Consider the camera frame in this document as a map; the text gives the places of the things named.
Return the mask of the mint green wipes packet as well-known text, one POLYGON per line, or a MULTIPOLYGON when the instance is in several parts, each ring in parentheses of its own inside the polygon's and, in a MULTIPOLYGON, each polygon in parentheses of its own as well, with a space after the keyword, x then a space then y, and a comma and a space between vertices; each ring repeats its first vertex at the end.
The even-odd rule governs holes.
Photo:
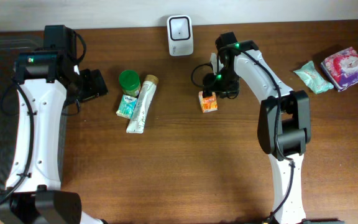
POLYGON ((300 69, 295 70, 294 73, 315 94, 324 93, 334 88, 334 85, 326 81, 315 69, 313 61, 307 62, 300 69))

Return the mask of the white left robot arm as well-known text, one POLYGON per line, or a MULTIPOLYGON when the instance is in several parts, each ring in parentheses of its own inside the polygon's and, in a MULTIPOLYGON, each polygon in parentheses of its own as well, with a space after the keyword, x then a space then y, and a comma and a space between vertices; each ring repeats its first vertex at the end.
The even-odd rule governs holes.
POLYGON ((107 94, 99 70, 80 70, 80 34, 64 25, 46 26, 43 45, 21 53, 13 84, 19 95, 19 122, 6 193, 0 195, 3 223, 97 223, 80 196, 61 189, 60 121, 68 105, 107 94))

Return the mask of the orange tissue pocket pack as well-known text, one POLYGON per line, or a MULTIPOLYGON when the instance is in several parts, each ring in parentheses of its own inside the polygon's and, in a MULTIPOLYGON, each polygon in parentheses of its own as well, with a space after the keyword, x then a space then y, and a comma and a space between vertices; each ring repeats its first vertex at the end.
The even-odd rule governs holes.
POLYGON ((212 92, 211 95, 204 97, 203 92, 199 92, 199 102, 201 110, 203 113, 209 113, 218 110, 218 104, 216 99, 215 92, 212 92))

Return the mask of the red purple tissue pack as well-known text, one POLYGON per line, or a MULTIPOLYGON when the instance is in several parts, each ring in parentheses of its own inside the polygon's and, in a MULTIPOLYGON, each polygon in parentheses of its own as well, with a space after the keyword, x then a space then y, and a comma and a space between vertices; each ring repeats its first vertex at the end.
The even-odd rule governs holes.
POLYGON ((358 83, 358 52, 353 47, 328 56, 320 67, 338 92, 358 83))

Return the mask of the green lid jar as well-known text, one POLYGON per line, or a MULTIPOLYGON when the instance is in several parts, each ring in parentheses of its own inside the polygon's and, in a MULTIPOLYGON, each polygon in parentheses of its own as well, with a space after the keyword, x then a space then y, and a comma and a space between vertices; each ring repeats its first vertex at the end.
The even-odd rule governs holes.
POLYGON ((137 72, 125 70, 119 75, 119 84, 125 95, 137 97, 140 93, 141 84, 137 72))

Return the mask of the white cream tube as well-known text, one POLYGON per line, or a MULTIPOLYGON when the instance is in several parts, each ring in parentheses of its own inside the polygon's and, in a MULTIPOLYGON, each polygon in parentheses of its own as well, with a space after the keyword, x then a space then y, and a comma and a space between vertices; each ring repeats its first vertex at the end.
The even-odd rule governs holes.
POLYGON ((147 119, 147 113, 158 85, 158 78, 154 75, 147 75, 132 114, 132 118, 126 129, 126 133, 142 134, 147 119))

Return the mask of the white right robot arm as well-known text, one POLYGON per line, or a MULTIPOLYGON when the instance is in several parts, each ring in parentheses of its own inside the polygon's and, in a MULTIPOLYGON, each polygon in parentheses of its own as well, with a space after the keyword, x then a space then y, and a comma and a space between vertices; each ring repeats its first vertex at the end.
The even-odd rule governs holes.
POLYGON ((301 167, 311 140, 310 99, 303 90, 284 84, 265 62, 252 40, 239 42, 233 32, 215 41, 217 52, 207 64, 212 73, 203 78, 204 96, 235 99, 245 81, 260 104, 257 138, 268 155, 274 200, 264 223, 303 223, 301 167))

